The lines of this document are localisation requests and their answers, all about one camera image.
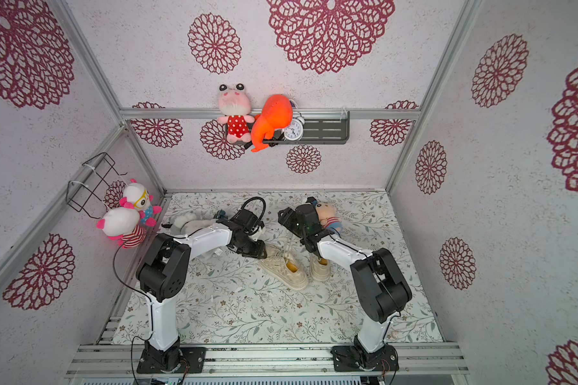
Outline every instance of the sneaker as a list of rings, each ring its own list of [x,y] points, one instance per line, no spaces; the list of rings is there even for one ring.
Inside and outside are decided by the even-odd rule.
[[[266,245],[266,251],[267,258],[259,260],[262,269],[290,289],[303,290],[308,286],[306,272],[292,253],[269,244]]]
[[[315,281],[327,281],[330,278],[330,261],[311,254],[311,277]]]

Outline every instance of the metal base plate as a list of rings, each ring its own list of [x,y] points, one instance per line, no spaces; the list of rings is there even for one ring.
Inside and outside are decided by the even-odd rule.
[[[395,372],[399,369],[398,353],[392,345],[384,345],[376,353],[362,357],[355,346],[335,346],[331,349],[335,372]]]
[[[206,360],[206,348],[205,347],[181,347],[180,351],[182,356],[180,361],[186,361],[188,363],[189,373],[201,373],[203,369],[203,364]],[[176,369],[176,373],[184,373],[184,363]],[[154,367],[154,363],[151,360],[146,360],[139,362],[137,366],[137,373],[139,374],[163,374],[160,369]]]

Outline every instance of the pink frog plush toy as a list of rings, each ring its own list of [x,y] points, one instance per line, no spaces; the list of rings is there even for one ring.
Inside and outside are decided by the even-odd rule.
[[[103,230],[110,240],[122,241],[122,247],[130,249],[145,238],[145,231],[137,225],[138,222],[139,213],[136,210],[117,207],[109,210],[98,221],[97,228]]]
[[[221,84],[219,90],[218,107],[225,116],[219,116],[216,121],[227,125],[227,142],[250,142],[250,131],[248,131],[247,123],[254,123],[254,118],[249,115],[251,105],[246,93],[244,93],[244,84],[237,84],[235,89]]]
[[[156,220],[153,216],[161,212],[162,207],[152,206],[154,196],[148,194],[144,185],[137,183],[135,179],[131,179],[131,182],[124,188],[122,199],[119,201],[120,206],[137,210],[142,225],[155,226]]]

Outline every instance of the alarm clock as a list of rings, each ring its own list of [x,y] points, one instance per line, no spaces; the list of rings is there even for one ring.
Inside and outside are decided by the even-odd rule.
[[[288,141],[298,141],[304,135],[304,118],[297,116],[291,120],[291,123],[285,128],[283,128],[283,134],[285,134],[285,140]]]

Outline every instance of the aluminum frame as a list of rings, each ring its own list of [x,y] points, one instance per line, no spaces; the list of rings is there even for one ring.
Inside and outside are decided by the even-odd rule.
[[[427,122],[431,117],[434,105],[441,96],[443,86],[446,84],[449,75],[452,73],[452,68],[458,60],[460,52],[469,37],[469,32],[473,28],[473,24],[475,23],[482,2],[483,0],[465,0],[465,3],[462,6],[458,20],[456,21],[454,30],[452,31],[452,35],[450,35],[447,41],[443,55],[439,60],[437,69],[430,81],[430,85],[428,86],[424,101],[421,104],[422,107],[420,111],[422,113],[417,118],[411,130],[409,130],[407,139],[402,146],[401,154],[396,160],[394,169],[392,170],[390,178],[386,184],[385,189],[388,191],[390,196],[398,185],[404,168],[408,164],[409,158],[416,151],[416,146],[422,136],[425,122]]]
[[[187,344],[208,349],[201,374],[192,377],[338,376],[331,348],[348,344]],[[458,343],[398,343],[397,376],[417,374],[469,374]],[[81,345],[66,373],[67,378],[123,378],[137,366],[143,345]],[[380,375],[381,372],[347,372],[343,375]],[[136,374],[138,378],[182,378],[182,373]]]
[[[108,110],[115,119],[116,123],[121,123],[122,118],[120,117],[120,103],[118,102],[118,97],[114,93],[113,89],[109,85],[109,81],[105,77],[103,70],[101,69],[98,61],[92,53],[90,45],[88,45],[87,40],[84,37],[84,33],[75,20],[75,16],[71,12],[68,4],[65,0],[47,0],[47,5],[54,13],[54,16],[60,23],[62,30],[68,38],[71,47],[77,54],[84,65],[87,72],[90,74],[94,85],[98,88]]]
[[[154,183],[154,186],[160,192],[164,193],[165,187],[162,183],[160,174],[152,165],[150,158],[148,158],[148,155],[145,153],[144,148],[142,147],[142,144],[137,138],[136,133],[131,127],[130,123],[125,122],[124,119],[122,119],[118,97],[111,88],[105,73],[103,73],[99,62],[96,60],[92,48],[90,48],[90,45],[85,39],[84,33],[81,31],[79,24],[77,24],[77,20],[75,19],[75,16],[66,3],[66,0],[47,0],[47,4],[60,23],[60,26],[67,36],[77,57],[84,65],[94,85],[99,90],[100,95],[108,110],[110,111],[113,119],[120,125],[126,125],[127,130],[131,134],[129,135],[129,140],[131,141],[131,145],[135,151],[135,155],[139,160],[139,163]]]
[[[421,110],[388,110],[385,108],[301,108],[294,110],[294,115],[304,119],[342,119],[347,112],[351,119],[409,119],[416,120]],[[261,113],[255,108],[251,114]],[[216,119],[224,114],[216,108],[120,108],[122,119]]]
[[[125,135],[125,130],[118,126],[105,138],[105,140],[94,151],[94,154],[108,152],[112,146]],[[90,165],[97,167],[102,161],[102,157],[95,158]],[[70,178],[70,181],[84,183],[93,173],[93,169],[87,166],[79,167],[77,173]],[[70,196],[73,197],[79,191],[81,185],[74,184],[70,188]],[[17,239],[13,247],[0,261],[0,293],[6,289],[13,277],[26,264],[26,261],[38,249],[39,244],[47,237],[49,231],[58,224],[64,212],[69,208],[66,203],[66,184],[47,205],[47,209],[26,229],[22,236]]]

